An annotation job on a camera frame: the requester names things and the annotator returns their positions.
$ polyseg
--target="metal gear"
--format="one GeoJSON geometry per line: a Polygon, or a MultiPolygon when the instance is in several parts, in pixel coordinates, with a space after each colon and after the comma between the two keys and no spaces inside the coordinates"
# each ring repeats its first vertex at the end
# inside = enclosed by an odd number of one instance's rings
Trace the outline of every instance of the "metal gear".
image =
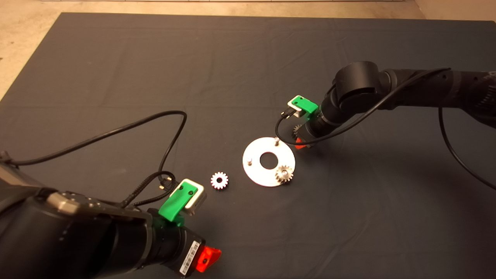
{"type": "Polygon", "coordinates": [[[222,190],[225,187],[227,187],[227,184],[229,183],[229,178],[227,174],[223,172],[216,172],[214,175],[212,175],[212,178],[210,179],[210,184],[212,184],[212,187],[216,190],[222,190]]]}
{"type": "Polygon", "coordinates": [[[298,129],[301,127],[302,125],[301,124],[298,124],[296,125],[294,128],[293,128],[293,132],[291,133],[291,136],[293,137],[294,140],[296,140],[298,138],[298,136],[296,135],[296,132],[298,131],[298,129]]]}
{"type": "Polygon", "coordinates": [[[276,179],[281,184],[288,183],[293,179],[293,169],[286,165],[280,166],[276,170],[276,179]]]}

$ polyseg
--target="table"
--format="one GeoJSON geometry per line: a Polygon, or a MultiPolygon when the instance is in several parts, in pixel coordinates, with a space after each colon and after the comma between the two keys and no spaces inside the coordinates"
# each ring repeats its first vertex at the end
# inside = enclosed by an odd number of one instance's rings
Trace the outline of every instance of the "table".
{"type": "MultiPolygon", "coordinates": [[[[494,278],[496,193],[452,159],[436,109],[379,111],[296,151],[286,186],[254,184],[241,158],[252,140],[274,136],[290,98],[320,102],[348,63],[490,71],[495,47],[496,25],[483,21],[63,13],[0,102],[0,149],[32,158],[185,110],[166,169],[207,186],[214,172],[230,177],[186,218],[223,250],[194,278],[494,278]]],[[[459,110],[445,120],[459,155],[496,181],[496,132],[459,110]]],[[[155,171],[178,124],[157,120],[22,169],[120,200],[155,171]]],[[[159,193],[152,185],[142,197],[159,193]]],[[[161,266],[115,276],[164,277],[174,275],[161,266]]]]}

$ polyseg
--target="sticker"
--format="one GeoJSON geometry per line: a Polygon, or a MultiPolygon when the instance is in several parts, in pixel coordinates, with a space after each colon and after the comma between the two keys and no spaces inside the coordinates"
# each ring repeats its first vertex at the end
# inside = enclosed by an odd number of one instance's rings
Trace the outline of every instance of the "sticker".
{"type": "Polygon", "coordinates": [[[189,251],[187,253],[186,259],[183,262],[181,269],[179,270],[179,272],[181,272],[182,275],[186,275],[187,270],[189,269],[189,266],[191,265],[199,247],[200,247],[200,243],[193,241],[193,244],[191,244],[191,247],[189,248],[189,251]]]}

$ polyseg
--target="metal plate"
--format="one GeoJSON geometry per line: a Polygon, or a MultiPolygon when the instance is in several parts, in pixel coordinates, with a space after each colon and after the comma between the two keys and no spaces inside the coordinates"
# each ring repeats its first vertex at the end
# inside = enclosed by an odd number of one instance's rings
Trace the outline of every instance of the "metal plate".
{"type": "Polygon", "coordinates": [[[286,165],[295,170],[295,156],[291,148],[278,138],[259,138],[252,141],[243,153],[243,168],[253,182],[266,186],[276,187],[281,185],[275,175],[278,167],[286,165]],[[277,157],[277,166],[266,169],[260,163],[260,157],[264,153],[273,153],[277,157]]]}

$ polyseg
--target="cable connector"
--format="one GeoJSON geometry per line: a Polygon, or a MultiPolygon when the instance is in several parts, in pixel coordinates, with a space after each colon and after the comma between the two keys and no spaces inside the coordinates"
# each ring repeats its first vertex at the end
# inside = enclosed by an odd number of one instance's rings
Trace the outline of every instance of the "cable connector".
{"type": "Polygon", "coordinates": [[[297,111],[294,108],[287,108],[285,111],[281,112],[281,118],[290,118],[292,115],[294,115],[297,111]]]}
{"type": "Polygon", "coordinates": [[[306,114],[307,119],[310,119],[318,110],[317,104],[300,95],[296,95],[293,99],[291,99],[291,101],[288,102],[288,107],[296,111],[293,114],[294,116],[301,117],[306,114]]]}

